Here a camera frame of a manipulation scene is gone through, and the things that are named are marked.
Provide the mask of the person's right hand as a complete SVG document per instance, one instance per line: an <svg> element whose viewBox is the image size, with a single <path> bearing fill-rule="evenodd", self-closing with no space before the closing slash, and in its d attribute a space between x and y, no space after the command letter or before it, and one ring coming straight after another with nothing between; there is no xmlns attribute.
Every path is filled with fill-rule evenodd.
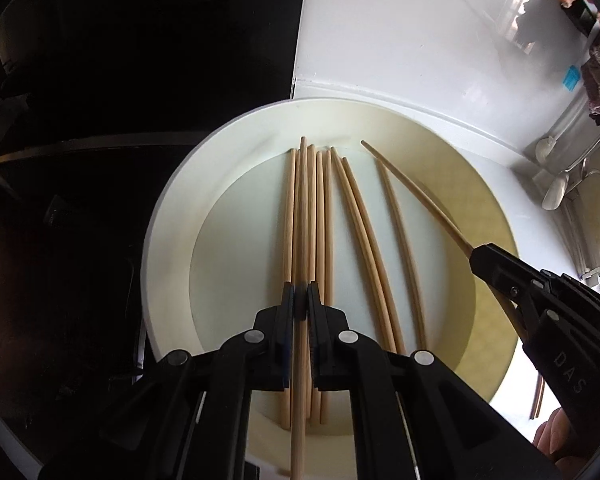
<svg viewBox="0 0 600 480"><path fill-rule="evenodd" d="M572 435L570 421L563 408L558 408L535 431L532 443L546 457L556 460Z"/></svg>

